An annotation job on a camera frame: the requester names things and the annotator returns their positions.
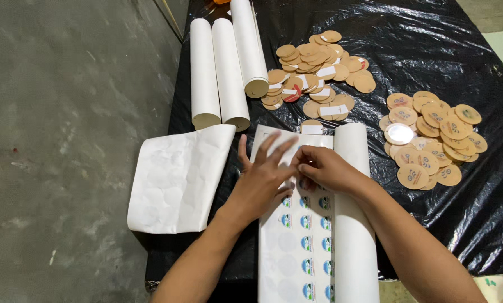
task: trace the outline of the blue logo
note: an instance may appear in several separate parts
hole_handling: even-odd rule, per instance
[[[302,293],[306,299],[315,301],[315,285],[313,283],[304,284]]]
[[[327,275],[334,276],[334,261],[325,261],[323,264],[323,270]]]
[[[286,228],[291,228],[292,227],[292,221],[291,221],[291,214],[284,214],[281,215],[279,221],[285,226]]]
[[[322,217],[321,218],[321,227],[324,228],[325,230],[330,230],[330,217]]]
[[[314,260],[313,259],[304,259],[302,261],[302,270],[309,275],[314,275]]]
[[[329,197],[319,198],[319,207],[321,207],[322,209],[330,210],[330,198]]]
[[[308,196],[302,196],[300,198],[300,206],[303,208],[310,208],[310,198]]]
[[[325,251],[332,252],[332,238],[330,237],[324,238],[321,244]]]
[[[324,289],[324,295],[326,296],[327,299],[330,300],[330,302],[335,302],[336,301],[336,291],[334,290],[333,285],[329,285]]]
[[[300,240],[300,244],[302,245],[302,248],[306,251],[314,250],[313,238],[311,236],[302,237],[302,240]]]
[[[285,207],[289,207],[289,208],[291,208],[291,197],[284,197],[284,198],[282,199],[282,204],[283,204],[283,206],[285,206]]]
[[[309,215],[302,216],[302,218],[300,218],[300,224],[305,229],[311,229],[311,216]]]

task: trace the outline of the black plastic sheet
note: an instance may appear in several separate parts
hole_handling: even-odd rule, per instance
[[[342,34],[339,42],[351,55],[369,61],[377,86],[363,94],[344,82],[333,83],[337,93],[356,100],[344,121],[323,121],[330,134],[339,125],[360,122],[367,126],[372,178],[379,182],[405,210],[456,255],[475,276],[503,273],[503,64],[476,26],[455,1],[302,1],[254,2],[267,69],[281,68],[275,55],[284,44],[307,43],[325,30]],[[189,24],[194,18],[228,18],[228,4],[215,6],[192,0]],[[194,131],[191,123],[189,35],[182,45],[169,134]],[[468,104],[483,117],[477,132],[489,149],[476,162],[461,167],[457,186],[438,184],[430,191],[408,190],[397,181],[397,166],[383,150],[385,142],[379,119],[388,114],[391,93],[409,95],[431,91],[451,106]],[[307,117],[302,105],[284,105],[276,111],[248,99],[251,126],[244,133],[251,150],[257,124],[297,131]],[[240,169],[235,136],[210,217],[233,189]],[[147,281],[159,281],[198,233],[145,235],[149,250]],[[378,242],[380,279],[396,274]],[[244,282],[255,287],[257,279],[257,223],[246,229],[230,255],[221,282]]]

